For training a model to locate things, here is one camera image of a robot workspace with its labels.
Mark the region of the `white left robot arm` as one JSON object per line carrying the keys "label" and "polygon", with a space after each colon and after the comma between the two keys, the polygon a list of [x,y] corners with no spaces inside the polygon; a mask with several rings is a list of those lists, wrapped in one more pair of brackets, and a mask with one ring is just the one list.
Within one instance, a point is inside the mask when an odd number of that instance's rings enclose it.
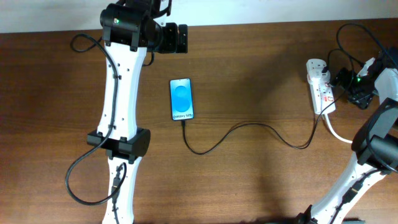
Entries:
{"label": "white left robot arm", "polygon": [[102,117],[88,144],[106,151],[109,190],[103,223],[134,223],[133,195],[139,163],[149,148],[150,131],[136,124],[139,77],[147,53],[187,52],[187,26],[167,23],[172,3],[119,1],[101,12],[106,60]]}

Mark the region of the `blue Galaxy smartphone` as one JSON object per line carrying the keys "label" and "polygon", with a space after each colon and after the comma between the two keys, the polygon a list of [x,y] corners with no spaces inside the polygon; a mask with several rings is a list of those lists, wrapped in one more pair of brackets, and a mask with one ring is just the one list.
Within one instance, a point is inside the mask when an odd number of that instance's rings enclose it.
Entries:
{"label": "blue Galaxy smartphone", "polygon": [[192,84],[189,78],[170,81],[170,99],[174,121],[194,118]]}

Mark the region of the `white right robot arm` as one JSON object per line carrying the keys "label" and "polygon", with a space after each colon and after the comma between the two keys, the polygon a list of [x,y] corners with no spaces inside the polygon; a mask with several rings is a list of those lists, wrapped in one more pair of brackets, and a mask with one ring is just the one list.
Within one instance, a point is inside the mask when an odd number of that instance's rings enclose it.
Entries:
{"label": "white right robot arm", "polygon": [[397,138],[389,134],[397,121],[396,65],[379,73],[376,90],[381,104],[355,135],[347,168],[326,196],[298,214],[294,223],[343,223],[366,191],[397,170]]}

